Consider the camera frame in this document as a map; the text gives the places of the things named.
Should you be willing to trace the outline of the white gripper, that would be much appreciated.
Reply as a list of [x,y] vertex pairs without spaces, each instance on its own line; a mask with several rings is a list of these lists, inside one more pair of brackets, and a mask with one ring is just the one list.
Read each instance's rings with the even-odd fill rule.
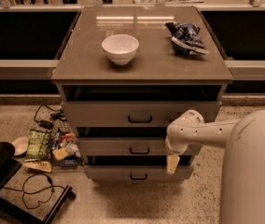
[[165,139],[165,147],[169,154],[167,156],[167,165],[166,170],[168,175],[173,175],[176,171],[178,163],[180,161],[180,157],[177,155],[182,155],[187,149],[187,145],[180,145],[176,143],[171,143],[170,138],[167,137]]

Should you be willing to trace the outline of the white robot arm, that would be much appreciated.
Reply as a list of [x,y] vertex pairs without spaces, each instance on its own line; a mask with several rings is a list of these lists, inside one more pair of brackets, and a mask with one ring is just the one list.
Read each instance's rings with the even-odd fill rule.
[[219,224],[265,224],[265,110],[242,119],[205,122],[189,110],[167,127],[167,173],[189,145],[221,147]]

